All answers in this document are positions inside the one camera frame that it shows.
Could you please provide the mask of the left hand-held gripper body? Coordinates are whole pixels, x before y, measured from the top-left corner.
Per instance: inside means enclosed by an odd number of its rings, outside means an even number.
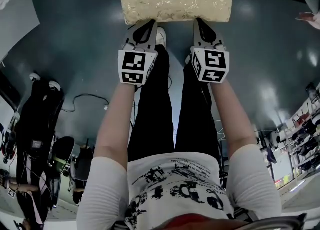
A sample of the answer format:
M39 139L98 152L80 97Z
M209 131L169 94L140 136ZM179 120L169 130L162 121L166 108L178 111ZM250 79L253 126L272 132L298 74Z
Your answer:
M118 51L118 74L120 82L130 85L145 85L158 53L155 50L126 44Z

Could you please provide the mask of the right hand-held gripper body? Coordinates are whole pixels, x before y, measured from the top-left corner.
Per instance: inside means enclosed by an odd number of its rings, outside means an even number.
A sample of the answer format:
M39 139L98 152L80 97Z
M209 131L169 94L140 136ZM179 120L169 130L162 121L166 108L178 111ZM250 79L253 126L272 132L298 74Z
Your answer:
M191 64L200 82L221 84L230 71L230 53L222 43L193 46Z

